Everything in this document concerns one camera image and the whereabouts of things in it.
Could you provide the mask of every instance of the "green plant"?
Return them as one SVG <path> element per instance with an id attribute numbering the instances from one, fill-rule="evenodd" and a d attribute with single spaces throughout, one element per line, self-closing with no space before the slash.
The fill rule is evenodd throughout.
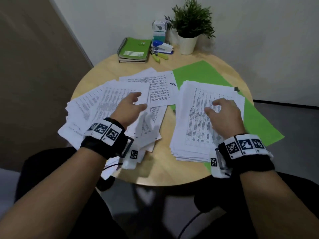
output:
<path id="1" fill-rule="evenodd" d="M 175 28 L 178 35 L 183 38 L 193 38 L 204 34 L 210 39 L 215 37 L 210 8 L 202 8 L 196 0 L 185 0 L 183 7 L 176 5 L 172 8 L 175 19 L 169 16 L 165 16 L 165 19 L 171 22 L 169 28 Z"/>

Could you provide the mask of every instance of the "hand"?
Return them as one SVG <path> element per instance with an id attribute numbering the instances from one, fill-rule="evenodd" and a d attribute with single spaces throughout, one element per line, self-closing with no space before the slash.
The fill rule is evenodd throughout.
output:
<path id="1" fill-rule="evenodd" d="M 129 125 L 137 120 L 140 112 L 147 108 L 147 104 L 133 104 L 133 102 L 138 101 L 138 97 L 141 96 L 141 94 L 141 92 L 133 92 L 128 94 L 128 96 L 121 100 L 113 114 L 110 116 L 110 118 L 113 118 L 121 123 L 125 130 Z"/>
<path id="2" fill-rule="evenodd" d="M 220 112 L 215 112 L 209 107 L 204 111 L 211 120 L 213 129 L 224 139 L 228 139 L 240 133 L 246 133 L 241 119 L 241 113 L 233 100 L 224 98 L 213 101 L 213 105 L 221 105 Z"/>

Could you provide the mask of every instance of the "small white box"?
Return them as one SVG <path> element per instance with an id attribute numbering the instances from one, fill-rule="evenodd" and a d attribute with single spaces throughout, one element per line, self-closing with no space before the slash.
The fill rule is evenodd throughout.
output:
<path id="1" fill-rule="evenodd" d="M 166 32 L 168 21 L 157 21 L 153 22 L 153 31 Z"/>

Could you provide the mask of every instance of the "forearm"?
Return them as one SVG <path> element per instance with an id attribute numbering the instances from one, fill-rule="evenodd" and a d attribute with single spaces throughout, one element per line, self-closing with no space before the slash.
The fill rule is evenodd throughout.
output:
<path id="1" fill-rule="evenodd" d="M 66 237 L 92 194 L 105 162 L 101 155 L 79 149 L 15 203 L 0 223 L 0 237 Z"/>
<path id="2" fill-rule="evenodd" d="M 275 171 L 240 175 L 259 238 L 318 238 L 319 220 Z"/>

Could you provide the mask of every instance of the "white flower pot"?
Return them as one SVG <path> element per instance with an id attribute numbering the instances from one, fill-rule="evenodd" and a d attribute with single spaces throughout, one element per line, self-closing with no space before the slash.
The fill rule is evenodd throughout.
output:
<path id="1" fill-rule="evenodd" d="M 178 38 L 181 54 L 190 55 L 194 51 L 198 36 L 194 38 L 183 38 L 178 35 Z"/>

